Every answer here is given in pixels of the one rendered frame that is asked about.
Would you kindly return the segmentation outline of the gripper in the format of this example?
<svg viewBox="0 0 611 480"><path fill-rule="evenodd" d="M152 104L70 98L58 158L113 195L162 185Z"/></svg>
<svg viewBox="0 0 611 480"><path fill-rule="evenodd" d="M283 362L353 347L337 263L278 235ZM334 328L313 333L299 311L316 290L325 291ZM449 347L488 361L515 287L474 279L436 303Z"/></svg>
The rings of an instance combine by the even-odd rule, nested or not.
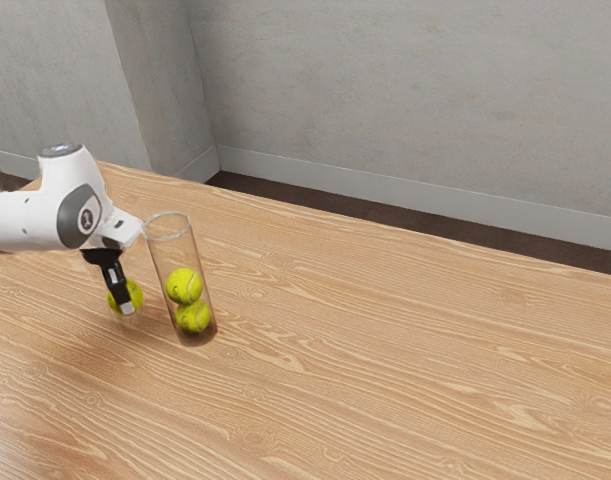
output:
<svg viewBox="0 0 611 480"><path fill-rule="evenodd" d="M120 256L123 248L120 243L109 237L95 238L90 246L81 250L84 260L101 267L105 284L110 294L110 308L123 316L134 313L134 304L128 289L127 278L123 272Z"/></svg>

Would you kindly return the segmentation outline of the yellow-green tennis ball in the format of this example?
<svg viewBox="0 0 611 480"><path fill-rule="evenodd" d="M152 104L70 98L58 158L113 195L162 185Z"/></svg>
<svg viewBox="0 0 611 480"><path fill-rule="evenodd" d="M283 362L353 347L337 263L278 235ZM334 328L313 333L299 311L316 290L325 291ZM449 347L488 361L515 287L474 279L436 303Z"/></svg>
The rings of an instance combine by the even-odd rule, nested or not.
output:
<svg viewBox="0 0 611 480"><path fill-rule="evenodd" d="M203 293L202 277L190 268L177 268L167 278L165 289L170 300L178 305L190 305Z"/></svg>
<svg viewBox="0 0 611 480"><path fill-rule="evenodd" d="M211 310L204 300L179 305L174 314L176 325L189 333L200 333L211 324Z"/></svg>
<svg viewBox="0 0 611 480"><path fill-rule="evenodd" d="M106 301L111 310L119 315L131 315L142 308L144 296L141 287L132 279L127 280L127 290L130 296L131 306L124 309L119 305L110 291L106 294Z"/></svg>

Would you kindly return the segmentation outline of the clear plastic ball tube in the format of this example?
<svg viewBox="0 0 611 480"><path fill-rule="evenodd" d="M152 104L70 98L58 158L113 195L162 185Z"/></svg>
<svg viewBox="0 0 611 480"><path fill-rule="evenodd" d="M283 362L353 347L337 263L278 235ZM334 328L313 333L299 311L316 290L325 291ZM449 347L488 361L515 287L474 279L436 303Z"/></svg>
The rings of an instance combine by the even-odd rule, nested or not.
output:
<svg viewBox="0 0 611 480"><path fill-rule="evenodd" d="M159 212L147 219L143 228L170 322L179 341L191 347L209 343L218 332L218 324L189 215L178 210ZM204 288L199 300L204 300L211 310L211 324L200 333L189 333L176 325L174 314L179 305L170 300L166 293L168 276L175 269L183 267L195 270L202 277Z"/></svg>

